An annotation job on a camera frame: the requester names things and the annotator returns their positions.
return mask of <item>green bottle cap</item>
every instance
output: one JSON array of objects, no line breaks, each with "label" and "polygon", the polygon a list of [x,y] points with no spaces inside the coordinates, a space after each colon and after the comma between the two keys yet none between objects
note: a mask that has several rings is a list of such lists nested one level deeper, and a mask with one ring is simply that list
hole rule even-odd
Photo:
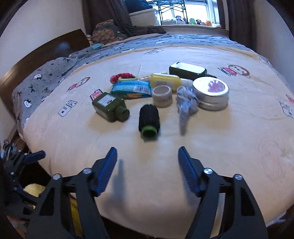
[{"label": "green bottle cap", "polygon": [[152,125],[146,125],[142,128],[141,135],[146,138],[152,138],[157,135],[157,129]]},{"label": "green bottle cap", "polygon": [[120,121],[126,121],[130,116],[130,111],[122,106],[116,107],[114,113]]}]

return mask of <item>yellow bottle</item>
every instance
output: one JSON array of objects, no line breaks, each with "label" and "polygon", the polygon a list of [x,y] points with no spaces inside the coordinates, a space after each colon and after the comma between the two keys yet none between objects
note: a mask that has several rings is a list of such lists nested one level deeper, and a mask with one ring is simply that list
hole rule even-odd
[{"label": "yellow bottle", "polygon": [[159,85],[168,85],[172,91],[176,92],[179,86],[193,85],[192,80],[181,79],[176,75],[169,75],[166,73],[152,73],[148,77],[144,77],[141,80],[149,81],[152,88]]}]

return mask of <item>floral pillow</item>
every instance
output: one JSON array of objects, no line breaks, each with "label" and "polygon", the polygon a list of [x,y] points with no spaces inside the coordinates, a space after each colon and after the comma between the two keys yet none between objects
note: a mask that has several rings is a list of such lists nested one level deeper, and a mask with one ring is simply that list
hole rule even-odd
[{"label": "floral pillow", "polygon": [[107,20],[98,23],[92,34],[93,43],[108,44],[115,41],[122,41],[127,36],[119,31],[119,28],[114,25],[114,20]]}]

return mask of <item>yellow fluffy object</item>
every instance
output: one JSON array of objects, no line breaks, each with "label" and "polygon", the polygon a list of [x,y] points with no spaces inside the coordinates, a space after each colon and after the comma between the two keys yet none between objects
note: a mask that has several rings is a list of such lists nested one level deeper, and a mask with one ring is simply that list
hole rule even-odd
[{"label": "yellow fluffy object", "polygon": [[[36,183],[29,184],[24,188],[24,191],[35,196],[39,197],[39,194],[45,190],[45,187]],[[78,204],[74,198],[70,198],[71,203],[71,216],[73,218],[73,226],[75,233],[79,237],[83,237],[83,229],[81,226],[80,216],[78,214]]]}]

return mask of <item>silver tin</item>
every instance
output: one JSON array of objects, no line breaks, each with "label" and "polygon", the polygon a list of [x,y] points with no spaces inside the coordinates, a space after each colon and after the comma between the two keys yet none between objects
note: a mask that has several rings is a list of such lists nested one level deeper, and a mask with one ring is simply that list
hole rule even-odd
[{"label": "silver tin", "polygon": [[218,111],[228,105],[229,87],[219,79],[200,77],[193,81],[193,92],[202,109]]}]

